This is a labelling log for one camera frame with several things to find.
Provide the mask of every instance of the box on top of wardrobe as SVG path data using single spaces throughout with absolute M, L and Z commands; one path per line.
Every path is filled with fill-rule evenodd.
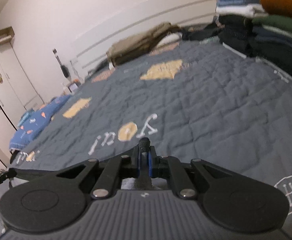
M 15 33 L 12 26 L 0 30 L 0 45 L 10 42 Z

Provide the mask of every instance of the white headboard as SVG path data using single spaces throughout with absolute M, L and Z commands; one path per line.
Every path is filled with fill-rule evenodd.
M 111 17 L 78 37 L 73 46 L 76 61 L 72 65 L 84 78 L 106 58 L 106 51 L 115 42 L 146 31 L 161 22 L 188 25 L 210 22 L 216 0 L 147 0 Z

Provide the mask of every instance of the white wardrobe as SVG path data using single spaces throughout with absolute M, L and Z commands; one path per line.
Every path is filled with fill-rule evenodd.
M 9 142 L 21 116 L 30 108 L 37 110 L 42 104 L 11 44 L 0 45 L 0 156 L 4 153 L 7 158 L 11 157 Z

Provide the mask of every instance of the metal screw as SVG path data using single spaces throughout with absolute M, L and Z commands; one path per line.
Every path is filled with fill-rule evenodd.
M 182 189 L 179 194 L 183 197 L 193 197 L 196 195 L 196 191 L 191 188 Z
M 95 197 L 106 197 L 108 195 L 108 190 L 104 189 L 104 188 L 99 188 L 93 191 L 93 195 Z

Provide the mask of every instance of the hanging black brush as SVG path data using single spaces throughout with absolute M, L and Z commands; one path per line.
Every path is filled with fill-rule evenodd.
M 59 65 L 61 66 L 61 70 L 63 72 L 64 77 L 68 78 L 69 77 L 69 71 L 68 68 L 65 67 L 65 65 L 62 65 L 61 61 L 59 60 L 59 57 L 57 56 L 57 51 L 56 49 L 53 49 L 53 53 L 55 55 L 55 58 L 57 59 L 57 61 L 59 62 Z

